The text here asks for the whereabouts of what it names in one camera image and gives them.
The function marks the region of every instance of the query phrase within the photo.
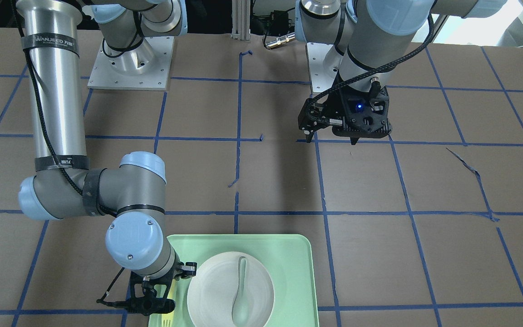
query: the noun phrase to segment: mint green tray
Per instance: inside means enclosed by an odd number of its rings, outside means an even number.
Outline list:
[[[241,251],[257,258],[274,283],[274,310],[266,327],[318,327],[318,306],[310,242],[298,234],[171,235],[168,240],[181,261],[199,264],[212,256]],[[177,282],[173,327],[195,327],[187,311],[190,279]],[[151,315],[149,327],[162,327],[161,317]]]

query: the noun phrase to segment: yellow object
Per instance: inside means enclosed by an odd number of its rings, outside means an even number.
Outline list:
[[[168,291],[167,298],[171,298],[172,300],[175,299],[176,286],[177,286],[177,281],[173,279],[173,282],[171,283],[171,289]],[[162,318],[161,326],[162,327],[172,327],[174,314],[175,314],[175,310],[173,310],[172,312],[169,312],[168,314],[161,315],[161,318]]]

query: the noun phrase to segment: spoon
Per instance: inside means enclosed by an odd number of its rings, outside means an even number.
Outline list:
[[[245,257],[239,257],[239,284],[237,287],[237,294],[233,301],[233,309],[231,311],[231,318],[236,327],[246,327],[247,319],[249,318],[249,306],[245,298]]]

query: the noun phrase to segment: white mounting plate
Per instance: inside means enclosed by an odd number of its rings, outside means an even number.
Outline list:
[[[124,75],[117,72],[102,52],[102,45],[96,56],[96,62],[88,80],[89,89],[145,89],[166,91],[168,73],[173,58],[174,37],[147,37],[156,59],[154,69],[139,75]]]
[[[332,44],[307,43],[306,54],[308,55],[308,70],[312,82],[312,92],[321,93],[332,86],[334,78],[324,71],[324,58]]]

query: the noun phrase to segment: white plate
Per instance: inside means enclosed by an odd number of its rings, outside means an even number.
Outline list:
[[[245,257],[247,327],[263,327],[274,307],[274,284],[266,267],[243,252],[214,255],[197,269],[187,291],[187,310],[195,327],[233,327],[231,315],[239,284],[239,258]]]

